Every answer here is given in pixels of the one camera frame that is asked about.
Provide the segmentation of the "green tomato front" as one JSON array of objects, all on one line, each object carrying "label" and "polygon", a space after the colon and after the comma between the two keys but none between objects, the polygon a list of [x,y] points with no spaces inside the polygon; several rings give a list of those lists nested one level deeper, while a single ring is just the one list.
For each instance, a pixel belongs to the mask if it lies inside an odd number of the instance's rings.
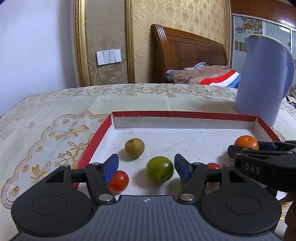
[{"label": "green tomato front", "polygon": [[182,180],[180,181],[180,186],[182,189],[184,189],[184,187],[185,187],[185,183]]}]

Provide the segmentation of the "green tomato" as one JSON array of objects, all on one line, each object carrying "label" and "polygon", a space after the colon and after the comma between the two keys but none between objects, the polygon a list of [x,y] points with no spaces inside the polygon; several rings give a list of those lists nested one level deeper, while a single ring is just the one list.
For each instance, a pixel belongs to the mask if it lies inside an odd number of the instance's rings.
[{"label": "green tomato", "polygon": [[174,174],[174,166],[170,159],[164,156],[151,158],[147,163],[147,177],[156,184],[163,184]]},{"label": "green tomato", "polygon": [[184,189],[184,187],[185,187],[185,183],[182,180],[180,181],[180,186],[182,189]]}]

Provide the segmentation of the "red cherry tomato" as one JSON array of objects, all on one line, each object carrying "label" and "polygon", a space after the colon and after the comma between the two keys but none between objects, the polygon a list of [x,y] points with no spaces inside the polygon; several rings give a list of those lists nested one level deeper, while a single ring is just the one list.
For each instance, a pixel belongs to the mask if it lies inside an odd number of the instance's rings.
[{"label": "red cherry tomato", "polygon": [[208,163],[207,166],[209,169],[221,169],[220,165],[217,163]]},{"label": "red cherry tomato", "polygon": [[124,171],[118,170],[107,186],[113,193],[121,193],[127,188],[129,180],[128,174]]}]

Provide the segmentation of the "large orange tangerine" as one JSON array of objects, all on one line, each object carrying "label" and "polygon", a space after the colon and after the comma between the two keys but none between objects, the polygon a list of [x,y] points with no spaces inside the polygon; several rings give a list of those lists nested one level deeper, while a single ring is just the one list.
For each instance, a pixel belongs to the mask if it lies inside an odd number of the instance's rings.
[{"label": "large orange tangerine", "polygon": [[243,135],[236,139],[235,146],[242,148],[250,148],[253,150],[259,150],[259,144],[255,137],[249,135]]}]

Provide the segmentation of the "tan longan fruit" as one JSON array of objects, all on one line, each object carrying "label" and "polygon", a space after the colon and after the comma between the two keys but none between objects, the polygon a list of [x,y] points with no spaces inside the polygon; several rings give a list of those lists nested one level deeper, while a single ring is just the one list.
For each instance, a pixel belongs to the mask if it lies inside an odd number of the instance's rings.
[{"label": "tan longan fruit", "polygon": [[140,157],[144,148],[144,142],[140,138],[132,138],[125,143],[125,152],[131,158]]}]

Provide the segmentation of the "red cardboard box tray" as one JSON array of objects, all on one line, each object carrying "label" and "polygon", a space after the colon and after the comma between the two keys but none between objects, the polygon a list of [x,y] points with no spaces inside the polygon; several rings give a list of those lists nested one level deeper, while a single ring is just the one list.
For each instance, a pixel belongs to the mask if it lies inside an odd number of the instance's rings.
[{"label": "red cardboard box tray", "polygon": [[[79,168],[104,162],[112,154],[119,156],[119,169],[129,176],[125,195],[178,195],[180,178],[175,173],[162,185],[153,183],[146,174],[148,161],[155,156],[172,160],[176,154],[189,162],[232,164],[227,149],[242,135],[258,141],[277,141],[278,136],[261,118],[230,113],[187,111],[115,111],[97,129],[89,142]],[[140,138],[143,154],[131,158],[125,143]]]}]

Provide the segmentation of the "lavender blue pitcher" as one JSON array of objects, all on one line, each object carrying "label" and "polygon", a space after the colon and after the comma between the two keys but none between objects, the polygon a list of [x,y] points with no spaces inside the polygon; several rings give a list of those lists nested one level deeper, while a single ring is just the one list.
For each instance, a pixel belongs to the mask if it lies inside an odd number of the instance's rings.
[{"label": "lavender blue pitcher", "polygon": [[281,41],[252,34],[245,38],[247,55],[237,89],[234,109],[261,117],[274,125],[280,104],[292,87],[295,62]]}]

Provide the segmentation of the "folded blanket on bed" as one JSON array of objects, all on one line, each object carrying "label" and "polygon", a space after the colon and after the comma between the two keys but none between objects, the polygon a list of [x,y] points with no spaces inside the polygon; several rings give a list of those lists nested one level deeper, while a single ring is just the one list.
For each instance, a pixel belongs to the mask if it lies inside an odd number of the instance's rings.
[{"label": "folded blanket on bed", "polygon": [[170,83],[238,88],[241,75],[228,65],[207,65],[200,62],[182,70],[168,70],[165,78]]}]

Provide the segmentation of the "wooden bed headboard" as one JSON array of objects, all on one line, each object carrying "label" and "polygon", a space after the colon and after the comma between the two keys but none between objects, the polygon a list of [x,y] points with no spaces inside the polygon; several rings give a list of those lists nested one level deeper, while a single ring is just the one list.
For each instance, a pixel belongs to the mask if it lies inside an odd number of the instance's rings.
[{"label": "wooden bed headboard", "polygon": [[166,83],[165,72],[181,70],[200,62],[208,65],[228,65],[223,44],[182,30],[152,24],[156,39],[152,82]]}]

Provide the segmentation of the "wardrobe with patterned doors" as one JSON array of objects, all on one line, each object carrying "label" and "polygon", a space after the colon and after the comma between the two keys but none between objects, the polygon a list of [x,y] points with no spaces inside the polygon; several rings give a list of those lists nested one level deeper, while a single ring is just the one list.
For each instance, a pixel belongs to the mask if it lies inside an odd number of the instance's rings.
[{"label": "wardrobe with patterned doors", "polygon": [[232,43],[231,67],[242,73],[247,48],[245,38],[262,34],[281,41],[295,58],[295,1],[230,2]]}]

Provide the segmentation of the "white wall switch panel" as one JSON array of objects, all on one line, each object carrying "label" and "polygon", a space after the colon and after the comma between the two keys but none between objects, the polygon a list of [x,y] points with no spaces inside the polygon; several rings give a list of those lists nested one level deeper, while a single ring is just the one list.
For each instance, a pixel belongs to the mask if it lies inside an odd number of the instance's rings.
[{"label": "white wall switch panel", "polygon": [[120,63],[121,49],[97,51],[95,56],[97,66]]}]

